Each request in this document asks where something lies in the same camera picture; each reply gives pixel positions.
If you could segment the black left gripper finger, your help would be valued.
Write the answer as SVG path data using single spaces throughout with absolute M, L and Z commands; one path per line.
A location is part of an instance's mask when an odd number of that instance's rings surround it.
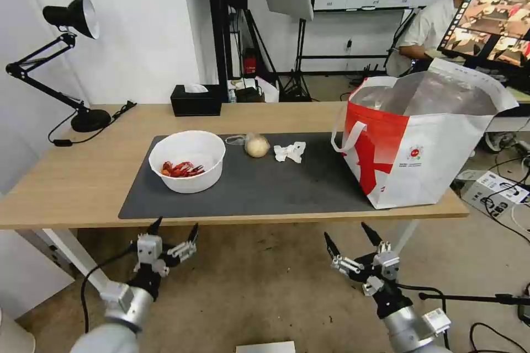
M 146 239 L 154 241 L 154 242 L 162 241 L 162 237 L 158 233 L 162 220 L 163 220 L 163 216 L 160 216 L 154 223 L 148 226 L 147 231 L 146 231 Z
M 169 248 L 165 252 L 165 264 L 167 267 L 176 267 L 186 261 L 197 252 L 197 237 L 199 225 L 196 223 L 187 240 Z

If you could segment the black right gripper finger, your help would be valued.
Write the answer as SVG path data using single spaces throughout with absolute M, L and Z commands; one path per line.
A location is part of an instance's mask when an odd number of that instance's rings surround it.
M 365 222 L 361 222 L 361 227 L 364 230 L 366 236 L 368 237 L 370 243 L 375 248 L 375 252 L 377 254 L 391 251 L 391 244 L 388 241 L 382 240 L 380 235 L 374 229 L 372 229 Z
M 359 275 L 361 273 L 361 264 L 343 257 L 334 241 L 327 232 L 324 232 L 326 250 L 331 257 L 331 266 L 344 275 Z

